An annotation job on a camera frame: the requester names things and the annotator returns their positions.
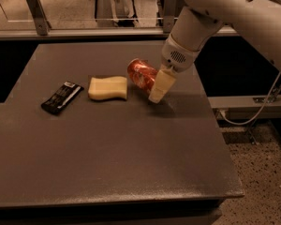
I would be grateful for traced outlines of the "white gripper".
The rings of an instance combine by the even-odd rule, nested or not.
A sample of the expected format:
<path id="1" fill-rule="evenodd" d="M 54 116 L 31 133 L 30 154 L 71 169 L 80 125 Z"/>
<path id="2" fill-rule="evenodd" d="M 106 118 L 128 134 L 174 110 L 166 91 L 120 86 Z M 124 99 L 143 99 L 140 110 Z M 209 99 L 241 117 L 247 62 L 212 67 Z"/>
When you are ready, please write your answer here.
<path id="1" fill-rule="evenodd" d="M 199 53 L 199 51 L 193 52 L 180 46 L 172 36 L 169 36 L 161 51 L 161 64 L 163 66 L 156 74 L 149 100 L 153 103 L 159 103 L 175 84 L 175 72 L 180 73 L 189 69 Z"/>

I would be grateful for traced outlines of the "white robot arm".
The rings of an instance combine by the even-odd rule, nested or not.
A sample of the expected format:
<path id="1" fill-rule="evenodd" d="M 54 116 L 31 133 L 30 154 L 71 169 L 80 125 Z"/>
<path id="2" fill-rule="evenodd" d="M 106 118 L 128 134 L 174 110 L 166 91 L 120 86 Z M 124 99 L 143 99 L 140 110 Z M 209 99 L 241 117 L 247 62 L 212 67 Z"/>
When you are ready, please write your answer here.
<path id="1" fill-rule="evenodd" d="M 231 26 L 281 72 L 281 5 L 269 0 L 185 0 L 162 48 L 161 68 L 149 95 L 159 102 L 177 74 L 190 68 L 207 40 Z"/>

